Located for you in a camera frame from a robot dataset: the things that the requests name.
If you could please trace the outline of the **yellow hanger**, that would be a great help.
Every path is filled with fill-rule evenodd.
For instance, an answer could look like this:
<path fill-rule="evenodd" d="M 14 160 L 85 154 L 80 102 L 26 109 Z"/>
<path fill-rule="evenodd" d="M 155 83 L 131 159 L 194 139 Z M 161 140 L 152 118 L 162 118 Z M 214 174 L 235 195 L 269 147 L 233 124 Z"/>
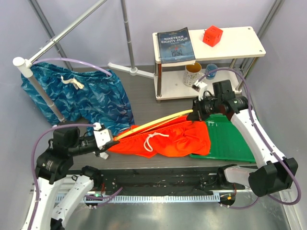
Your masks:
<path fill-rule="evenodd" d="M 189 110 L 181 111 L 181 112 L 178 112 L 178 113 L 174 113 L 174 114 L 171 114 L 171 115 L 168 115 L 168 116 L 156 119 L 156 120 L 148 122 L 148 123 L 146 123 L 144 125 L 132 128 L 132 129 L 128 130 L 127 132 L 124 132 L 124 133 L 118 135 L 117 137 L 115 137 L 114 140 L 115 141 L 119 141 L 122 138 L 125 138 L 127 136 L 136 134 L 137 132 L 140 132 L 142 130 L 148 130 L 149 128 L 160 126 L 160 125 L 162 125 L 164 123 L 167 123 L 168 121 L 174 120 L 177 117 L 184 116 L 184 115 L 189 114 L 191 112 L 193 112 L 193 110 L 189 109 Z"/>

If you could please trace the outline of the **orange shorts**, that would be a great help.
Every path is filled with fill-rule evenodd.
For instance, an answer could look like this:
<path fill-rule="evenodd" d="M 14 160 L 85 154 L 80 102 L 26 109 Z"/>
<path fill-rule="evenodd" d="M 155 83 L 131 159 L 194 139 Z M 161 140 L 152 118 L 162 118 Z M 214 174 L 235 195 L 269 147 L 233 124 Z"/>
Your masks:
<path fill-rule="evenodd" d="M 167 157 L 185 157 L 192 153 L 206 156 L 210 149 L 206 123 L 180 117 L 153 130 L 124 137 L 108 150 L 151 158 L 157 154 Z"/>

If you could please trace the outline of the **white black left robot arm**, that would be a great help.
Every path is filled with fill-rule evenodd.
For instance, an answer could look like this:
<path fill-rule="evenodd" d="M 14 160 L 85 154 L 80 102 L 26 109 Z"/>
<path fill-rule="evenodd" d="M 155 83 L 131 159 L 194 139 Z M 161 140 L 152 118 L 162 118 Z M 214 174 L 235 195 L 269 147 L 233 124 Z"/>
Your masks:
<path fill-rule="evenodd" d="M 59 189 L 73 166 L 75 156 L 94 153 L 104 158 L 106 150 L 118 142 L 112 132 L 100 123 L 94 123 L 92 136 L 81 136 L 81 124 L 66 124 L 48 129 L 53 138 L 48 148 L 35 158 L 37 140 L 31 153 L 31 170 L 34 180 L 33 198 L 25 219 L 24 230 L 63 230 L 69 218 L 86 194 L 97 191 L 103 184 L 99 169 L 84 166 L 75 179 L 72 189 L 55 205 Z"/>

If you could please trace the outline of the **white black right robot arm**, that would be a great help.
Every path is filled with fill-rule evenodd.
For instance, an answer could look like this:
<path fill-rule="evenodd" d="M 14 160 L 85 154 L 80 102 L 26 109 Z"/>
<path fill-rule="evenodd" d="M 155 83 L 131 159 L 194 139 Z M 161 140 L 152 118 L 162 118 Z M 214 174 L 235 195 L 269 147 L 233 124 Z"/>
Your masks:
<path fill-rule="evenodd" d="M 298 163 L 287 158 L 273 144 L 265 133 L 249 99 L 236 96 L 229 80 L 215 82 L 213 92 L 207 90 L 207 84 L 197 80 L 192 88 L 198 92 L 193 100 L 191 121 L 205 121 L 213 114 L 223 114 L 236 127 L 251 150 L 257 168 L 245 168 L 238 165 L 225 166 L 217 176 L 217 185 L 228 189 L 233 183 L 249 187 L 252 192 L 263 197 L 289 189 L 295 181 Z"/>

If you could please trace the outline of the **blue patterned shorts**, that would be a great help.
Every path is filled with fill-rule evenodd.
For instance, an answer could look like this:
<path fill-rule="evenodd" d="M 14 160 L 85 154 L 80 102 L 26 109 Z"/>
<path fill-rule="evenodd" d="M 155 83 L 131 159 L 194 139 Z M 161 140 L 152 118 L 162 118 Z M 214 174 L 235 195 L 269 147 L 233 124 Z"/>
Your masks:
<path fill-rule="evenodd" d="M 108 76 L 42 62 L 33 65 L 31 71 L 66 120 L 84 118 L 91 124 L 104 124 L 114 136 L 135 124 L 127 93 L 112 70 Z"/>

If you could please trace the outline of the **blue glass cup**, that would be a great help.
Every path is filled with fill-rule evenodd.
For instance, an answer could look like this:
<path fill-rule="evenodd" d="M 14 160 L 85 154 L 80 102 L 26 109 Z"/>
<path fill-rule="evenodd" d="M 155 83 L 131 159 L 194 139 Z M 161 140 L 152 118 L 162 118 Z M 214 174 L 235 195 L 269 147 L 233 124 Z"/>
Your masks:
<path fill-rule="evenodd" d="M 218 69 L 217 65 L 215 64 L 208 64 L 206 66 L 206 79 L 212 80 L 216 75 L 216 70 Z"/>

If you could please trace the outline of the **white patterned mug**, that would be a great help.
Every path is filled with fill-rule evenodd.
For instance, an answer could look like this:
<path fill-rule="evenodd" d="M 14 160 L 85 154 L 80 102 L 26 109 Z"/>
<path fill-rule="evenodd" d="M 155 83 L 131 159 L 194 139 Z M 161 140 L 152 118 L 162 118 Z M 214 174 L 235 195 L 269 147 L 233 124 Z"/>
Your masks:
<path fill-rule="evenodd" d="M 185 66 L 185 72 L 183 77 L 183 83 L 186 86 L 191 87 L 196 80 L 204 75 L 202 71 L 202 66 L 200 63 L 195 62 L 194 64 L 189 64 Z"/>

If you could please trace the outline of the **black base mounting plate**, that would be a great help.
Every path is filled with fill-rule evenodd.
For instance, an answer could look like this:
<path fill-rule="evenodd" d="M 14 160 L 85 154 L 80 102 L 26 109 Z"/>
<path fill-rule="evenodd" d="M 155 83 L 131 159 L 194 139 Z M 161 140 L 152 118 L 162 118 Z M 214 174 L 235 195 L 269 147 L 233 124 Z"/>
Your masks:
<path fill-rule="evenodd" d="M 222 184 L 217 171 L 217 167 L 104 169 L 103 180 L 93 190 L 111 195 L 122 188 L 121 196 L 200 196 L 246 188 Z"/>

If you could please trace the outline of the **green plastic tray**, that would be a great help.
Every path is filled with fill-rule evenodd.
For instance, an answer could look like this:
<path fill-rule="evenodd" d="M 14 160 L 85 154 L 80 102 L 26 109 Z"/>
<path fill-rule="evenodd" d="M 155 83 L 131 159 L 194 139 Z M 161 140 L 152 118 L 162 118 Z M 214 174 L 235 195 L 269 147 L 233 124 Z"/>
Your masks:
<path fill-rule="evenodd" d="M 211 140 L 208 155 L 190 154 L 196 159 L 242 161 L 255 163 L 254 156 L 237 128 L 222 114 L 210 115 L 206 125 Z"/>

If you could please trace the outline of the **white two-tier shelf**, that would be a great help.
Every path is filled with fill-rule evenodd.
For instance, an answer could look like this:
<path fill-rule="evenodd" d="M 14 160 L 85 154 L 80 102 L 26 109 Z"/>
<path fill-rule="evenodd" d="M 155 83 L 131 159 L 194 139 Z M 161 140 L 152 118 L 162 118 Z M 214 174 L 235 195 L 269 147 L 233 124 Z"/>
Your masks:
<path fill-rule="evenodd" d="M 253 58 L 257 60 L 265 56 L 266 51 L 254 29 L 246 27 L 223 28 L 220 42 L 211 47 L 203 43 L 204 30 L 189 31 L 191 43 L 198 63 L 231 59 Z M 159 55 L 157 34 L 153 33 L 155 74 L 153 76 L 156 100 L 172 100 L 193 98 L 197 92 L 183 83 L 185 65 L 162 65 Z"/>

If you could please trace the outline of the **red cube power strip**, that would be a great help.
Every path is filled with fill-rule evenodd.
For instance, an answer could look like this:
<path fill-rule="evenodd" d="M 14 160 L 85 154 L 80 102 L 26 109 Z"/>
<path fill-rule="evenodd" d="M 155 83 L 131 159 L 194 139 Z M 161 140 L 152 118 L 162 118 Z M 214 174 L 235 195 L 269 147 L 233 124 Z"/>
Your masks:
<path fill-rule="evenodd" d="M 222 34 L 223 34 L 222 29 L 212 25 L 205 30 L 202 41 L 203 43 L 211 47 L 214 47 L 220 42 Z"/>

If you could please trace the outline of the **Nineteen Eighty-Four book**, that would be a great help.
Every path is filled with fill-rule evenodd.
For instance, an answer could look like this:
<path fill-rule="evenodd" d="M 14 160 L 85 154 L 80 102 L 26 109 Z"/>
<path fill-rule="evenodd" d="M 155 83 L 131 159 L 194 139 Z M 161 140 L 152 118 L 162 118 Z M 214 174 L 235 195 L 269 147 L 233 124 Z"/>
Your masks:
<path fill-rule="evenodd" d="M 196 58 L 187 27 L 157 33 L 159 60 L 162 67 L 175 67 L 194 64 Z"/>

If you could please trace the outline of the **white clothes rack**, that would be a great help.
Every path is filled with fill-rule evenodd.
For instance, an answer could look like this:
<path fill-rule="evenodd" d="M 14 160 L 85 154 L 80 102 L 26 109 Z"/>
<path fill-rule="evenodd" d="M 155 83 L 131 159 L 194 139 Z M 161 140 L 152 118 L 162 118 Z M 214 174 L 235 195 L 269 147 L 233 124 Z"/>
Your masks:
<path fill-rule="evenodd" d="M 109 69 L 103 69 L 84 61 L 61 58 L 62 61 L 81 63 L 94 68 L 91 72 L 75 72 L 50 64 L 48 58 L 41 59 L 42 55 L 104 3 L 103 0 L 97 1 L 60 34 L 51 38 L 48 44 L 30 59 L 13 59 L 14 66 L 21 73 L 22 88 L 51 125 L 77 121 L 83 117 L 91 123 L 104 124 L 116 135 L 134 124 L 128 96 L 113 70 L 124 70 L 131 75 L 148 78 L 152 78 L 153 74 L 112 63 L 108 64 Z"/>

